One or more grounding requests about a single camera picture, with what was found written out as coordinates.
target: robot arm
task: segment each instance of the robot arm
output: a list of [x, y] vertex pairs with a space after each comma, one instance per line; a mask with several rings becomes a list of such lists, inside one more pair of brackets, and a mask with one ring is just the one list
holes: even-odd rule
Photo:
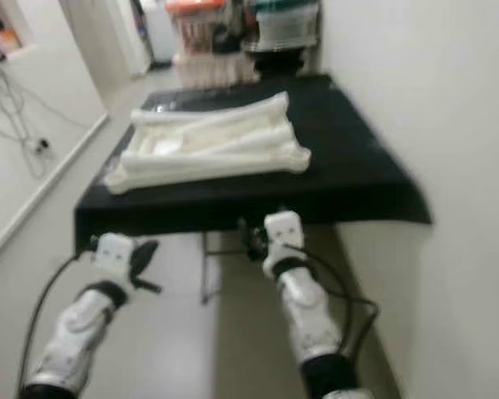
[[264, 274], [276, 282], [289, 320], [290, 343], [310, 399], [368, 399], [353, 364], [338, 352], [341, 332], [329, 316], [329, 297], [314, 279], [304, 247], [301, 220], [279, 212], [264, 221], [268, 256]]
[[20, 399], [77, 399], [85, 388], [96, 349], [116, 310], [130, 302], [136, 288], [159, 291], [138, 279], [157, 248], [136, 247], [117, 234], [101, 236], [95, 259], [100, 282], [88, 286], [59, 317], [51, 341], [25, 382]]

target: gray floor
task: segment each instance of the gray floor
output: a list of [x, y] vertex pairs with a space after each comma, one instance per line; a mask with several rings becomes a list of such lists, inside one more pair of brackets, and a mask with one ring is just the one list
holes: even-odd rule
[[[111, 120], [0, 253], [0, 398], [12, 397], [23, 334], [36, 297], [72, 251], [74, 204], [125, 131], [131, 108], [148, 93], [177, 85], [171, 72], [163, 72], [106, 99]], [[138, 293], [120, 311], [98, 353], [84, 397], [304, 397], [277, 295], [259, 265], [240, 256], [212, 259], [211, 288], [221, 290], [209, 306], [202, 307], [200, 235], [162, 236], [161, 242], [147, 274], [165, 292], [160, 297]], [[222, 248], [233, 245], [226, 234], [212, 234], [210, 242]], [[347, 272], [331, 228], [310, 229], [309, 242]], [[91, 282], [88, 260], [70, 269], [53, 291], [35, 352], [50, 335], [55, 317]], [[340, 309], [335, 311], [339, 316]], [[363, 353], [361, 370], [377, 398], [398, 397], [374, 336]]]

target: white folded fabric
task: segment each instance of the white folded fabric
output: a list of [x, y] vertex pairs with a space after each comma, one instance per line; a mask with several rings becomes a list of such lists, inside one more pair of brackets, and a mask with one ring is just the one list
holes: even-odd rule
[[249, 106], [210, 112], [133, 111], [136, 133], [104, 184], [115, 195], [167, 185], [285, 170], [303, 173], [302, 148], [286, 92]]

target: black tablecloth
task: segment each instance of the black tablecloth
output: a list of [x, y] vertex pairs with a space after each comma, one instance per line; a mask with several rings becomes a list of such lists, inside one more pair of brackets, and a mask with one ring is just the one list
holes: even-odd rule
[[[93, 234], [166, 234], [234, 229], [239, 217], [262, 224], [284, 206], [306, 224], [353, 220], [431, 223], [411, 178], [380, 145], [368, 125], [329, 76], [277, 78], [248, 86], [154, 93], [144, 109], [210, 111], [243, 106], [280, 91], [290, 97], [289, 119], [302, 146], [313, 152], [302, 175], [271, 173], [203, 180], [111, 195], [101, 184], [104, 169], [77, 205], [76, 245]], [[111, 158], [126, 148], [130, 128]]]

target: white baseboard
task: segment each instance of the white baseboard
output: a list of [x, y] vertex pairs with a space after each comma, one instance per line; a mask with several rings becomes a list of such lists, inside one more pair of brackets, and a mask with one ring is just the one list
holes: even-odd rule
[[0, 248], [13, 236], [17, 229], [26, 220], [37, 204], [44, 198], [50, 189], [59, 181], [59, 178], [67, 171], [72, 162], [81, 154], [83, 148], [96, 135], [101, 126], [106, 122], [109, 115], [103, 114], [83, 136], [81, 141], [72, 149], [67, 157], [57, 166], [41, 187], [32, 195], [27, 203], [11, 218], [9, 224], [0, 232]]

